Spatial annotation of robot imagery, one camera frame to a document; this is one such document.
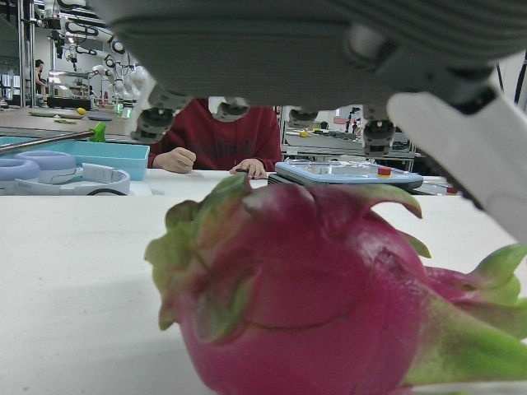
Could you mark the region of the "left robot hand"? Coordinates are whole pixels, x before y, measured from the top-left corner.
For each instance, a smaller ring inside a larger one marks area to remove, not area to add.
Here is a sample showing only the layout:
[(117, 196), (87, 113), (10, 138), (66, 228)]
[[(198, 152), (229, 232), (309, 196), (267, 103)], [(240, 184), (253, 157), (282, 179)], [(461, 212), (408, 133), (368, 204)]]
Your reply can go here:
[(526, 115), (492, 84), (526, 47), (523, 1), (94, 1), (153, 83), (129, 128), (154, 142), (193, 98), (288, 106), (293, 122), (360, 104), (366, 149), (392, 122), (474, 204), (526, 240)]

